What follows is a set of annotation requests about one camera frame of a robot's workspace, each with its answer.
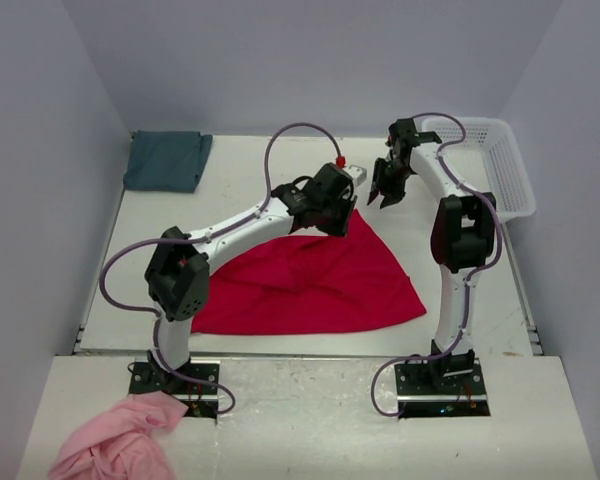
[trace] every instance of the dark green towel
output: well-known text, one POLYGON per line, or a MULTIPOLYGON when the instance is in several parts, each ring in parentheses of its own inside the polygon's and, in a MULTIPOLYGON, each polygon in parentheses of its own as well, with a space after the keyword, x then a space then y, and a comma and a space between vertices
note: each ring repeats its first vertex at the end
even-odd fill
POLYGON ((200 132, 136 132, 124 187, 129 190, 194 192, 211 150, 200 132))

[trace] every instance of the white table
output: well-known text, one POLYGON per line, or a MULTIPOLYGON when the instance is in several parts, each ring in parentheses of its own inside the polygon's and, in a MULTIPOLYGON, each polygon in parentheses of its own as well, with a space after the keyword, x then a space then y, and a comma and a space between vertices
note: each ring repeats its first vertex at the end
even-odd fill
MULTIPOLYGON (((195 194, 126 192, 109 245, 107 257, 126 245, 155 238, 178 225, 183 231, 201 228, 246 210, 264 195, 262 157, 267 137, 217 136, 204 176, 195 194)), ((382 139, 339 139, 350 164, 368 169, 384 156, 382 139)), ((271 167, 274 186, 303 175, 313 175, 335 153, 328 140, 319 137, 283 137, 273 148, 271 167)), ((483 186, 484 168, 478 161, 460 165, 476 186, 483 186)), ((361 188, 358 208, 385 241, 411 277, 428 313, 416 320, 381 330, 337 335, 218 336, 194 335, 194 353, 397 356, 429 351, 440 309, 440 273, 429 249, 429 237, 437 205, 418 177, 409 179, 407 196, 394 207, 380 211, 379 201, 366 206, 370 187, 361 188)), ((123 258, 108 277, 115 298, 149 305, 143 278, 153 248, 123 258)), ((80 348, 88 352, 139 352, 151 344, 150 315, 117 310, 97 292, 88 316, 80 348)), ((478 355, 531 355, 525 318, 507 255, 484 273, 477 288, 474 340, 478 355)))
MULTIPOLYGON (((54 360, 20 480, 46 478, 68 435, 125 396, 129 361, 54 360)), ((235 410, 217 426, 185 418, 158 442, 177 477, 190 480, 596 478, 558 358, 483 357, 491 417, 399 422, 380 417, 369 402, 377 364, 223 360, 235 410)), ((378 389, 385 408, 394 405, 394 388, 388 370, 378 389)))

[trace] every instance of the red fabric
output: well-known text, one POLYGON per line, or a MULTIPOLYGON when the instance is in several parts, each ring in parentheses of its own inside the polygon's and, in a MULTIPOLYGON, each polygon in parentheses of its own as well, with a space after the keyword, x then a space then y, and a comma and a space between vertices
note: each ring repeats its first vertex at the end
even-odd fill
POLYGON ((259 245, 220 268, 210 291, 193 332, 359 332, 426 312, 409 277, 357 210, 346 237, 296 235, 259 245))

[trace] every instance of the white laundry basket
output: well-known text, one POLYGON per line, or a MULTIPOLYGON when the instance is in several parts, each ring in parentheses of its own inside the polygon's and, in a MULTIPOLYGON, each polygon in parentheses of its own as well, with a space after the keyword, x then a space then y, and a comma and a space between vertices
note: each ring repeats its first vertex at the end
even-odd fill
MULTIPOLYGON (((501 222, 533 214, 536 200, 511 127, 495 118, 458 117, 458 120, 467 130, 467 139, 461 145, 446 149, 446 155, 443 151, 445 160, 450 160, 459 173, 477 188, 485 186, 479 181, 479 170, 484 168, 488 179, 486 186, 496 197, 501 222)), ((458 126, 441 117, 425 119, 421 130, 435 131, 443 142, 460 138, 458 126)))

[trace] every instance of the folded cloth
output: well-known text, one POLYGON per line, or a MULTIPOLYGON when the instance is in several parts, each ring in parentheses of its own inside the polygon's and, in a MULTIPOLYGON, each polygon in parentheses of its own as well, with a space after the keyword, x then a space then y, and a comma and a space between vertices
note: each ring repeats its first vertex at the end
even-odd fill
POLYGON ((186 405, 162 392, 131 395, 71 434, 62 445, 51 480, 171 480, 175 475, 150 437, 172 431, 186 405))
POLYGON ((221 267, 192 332, 358 332, 425 313, 409 277, 356 210, 344 238, 282 237, 221 267))
POLYGON ((128 190, 195 191, 211 151, 211 135, 200 132, 136 132, 124 187, 128 190))

